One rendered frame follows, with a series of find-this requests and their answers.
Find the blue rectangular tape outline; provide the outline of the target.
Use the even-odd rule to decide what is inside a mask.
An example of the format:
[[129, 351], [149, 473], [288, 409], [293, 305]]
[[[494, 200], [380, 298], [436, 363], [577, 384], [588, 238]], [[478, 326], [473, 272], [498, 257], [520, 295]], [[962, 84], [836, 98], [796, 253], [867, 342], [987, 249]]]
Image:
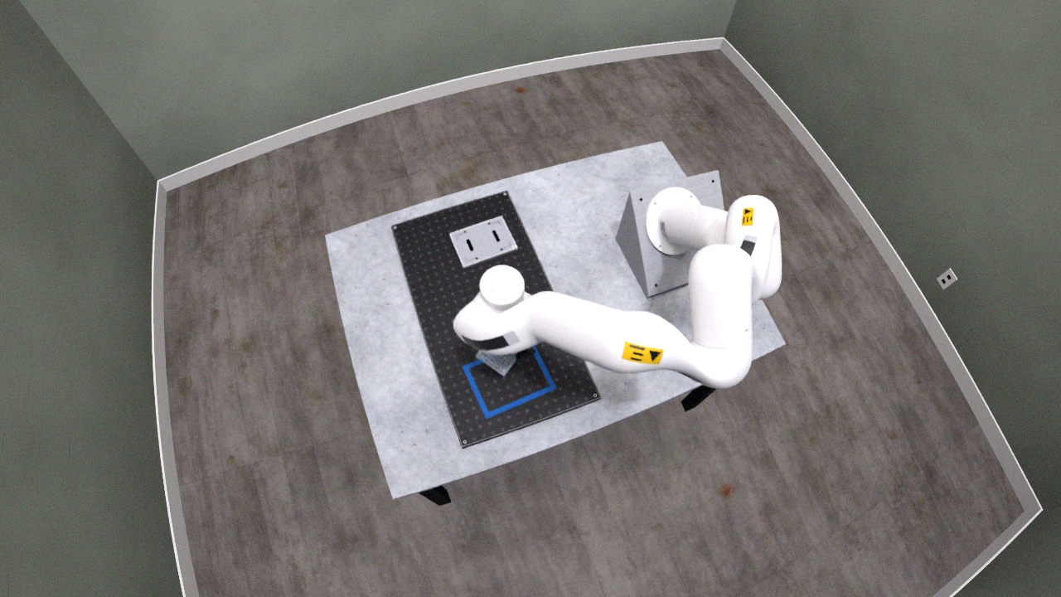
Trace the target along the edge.
[[481, 359], [477, 359], [477, 362], [471, 362], [469, 364], [465, 364], [465, 366], [463, 366], [463, 370], [465, 370], [466, 377], [468, 377], [468, 381], [469, 381], [470, 385], [472, 386], [473, 392], [474, 392], [475, 397], [477, 397], [480, 406], [482, 408], [482, 412], [484, 412], [486, 419], [487, 419], [487, 417], [492, 417], [492, 416], [497, 415], [497, 412], [503, 412], [505, 410], [509, 410], [510, 408], [515, 407], [515, 405], [520, 405], [522, 403], [526, 403], [528, 400], [533, 400], [533, 398], [536, 398], [537, 396], [543, 396], [543, 394], [547, 393], [549, 391], [552, 391], [552, 390], [556, 389], [556, 386], [555, 386], [555, 384], [553, 382], [553, 379], [550, 377], [550, 374], [549, 374], [547, 369], [545, 367], [545, 363], [541, 359], [541, 356], [538, 353], [537, 349], [535, 350], [535, 354], [534, 355], [535, 355], [535, 359], [537, 359], [538, 363], [540, 364], [540, 369], [543, 371], [543, 373], [545, 373], [545, 377], [547, 379], [547, 383], [549, 383], [550, 386], [547, 386], [547, 388], [542, 389], [540, 391], [537, 391], [537, 392], [535, 392], [535, 393], [533, 393], [530, 396], [526, 396], [524, 398], [520, 398], [519, 400], [514, 401], [514, 403], [509, 403], [508, 405], [502, 405], [499, 409], [493, 410], [492, 412], [488, 412], [487, 407], [486, 407], [484, 401], [482, 401], [482, 397], [480, 396], [480, 391], [477, 389], [477, 386], [475, 386], [475, 381], [474, 381], [474, 379], [472, 377], [472, 375], [471, 375], [471, 373], [469, 371], [469, 369], [472, 369], [474, 366], [477, 366], [477, 364], [482, 364]]

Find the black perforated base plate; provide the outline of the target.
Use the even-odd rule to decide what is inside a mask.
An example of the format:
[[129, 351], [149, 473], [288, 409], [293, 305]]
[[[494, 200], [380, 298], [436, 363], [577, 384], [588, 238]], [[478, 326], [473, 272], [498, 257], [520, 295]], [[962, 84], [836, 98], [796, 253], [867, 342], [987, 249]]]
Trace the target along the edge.
[[[505, 221], [518, 250], [464, 269], [450, 234], [499, 216]], [[523, 431], [601, 400], [586, 362], [549, 343], [537, 343], [535, 349], [545, 363], [556, 389], [509, 410], [486, 419], [466, 377], [463, 366], [477, 362], [480, 358], [475, 355], [480, 349], [456, 335], [453, 320], [479, 294], [482, 273], [494, 265], [509, 265], [523, 277], [527, 294], [554, 291], [509, 192], [489, 194], [402, 221], [392, 226], [392, 230], [429, 359], [462, 449], [509, 432]], [[505, 376], [485, 362], [469, 371], [488, 412], [550, 386], [540, 364], [530, 354], [516, 359]]]

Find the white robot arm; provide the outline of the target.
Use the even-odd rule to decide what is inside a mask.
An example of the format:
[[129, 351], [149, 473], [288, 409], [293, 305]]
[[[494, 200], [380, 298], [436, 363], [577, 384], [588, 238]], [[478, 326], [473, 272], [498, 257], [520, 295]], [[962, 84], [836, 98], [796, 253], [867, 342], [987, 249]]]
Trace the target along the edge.
[[751, 306], [781, 283], [779, 215], [772, 201], [756, 194], [740, 197], [728, 212], [697, 205], [685, 188], [668, 187], [653, 197], [645, 218], [653, 248], [696, 252], [688, 273], [692, 341], [649, 311], [608, 308], [555, 291], [527, 294], [523, 277], [509, 265], [482, 275], [480, 293], [453, 320], [456, 335], [487, 354], [545, 341], [610, 371], [667, 369], [709, 388], [734, 386], [753, 356]]

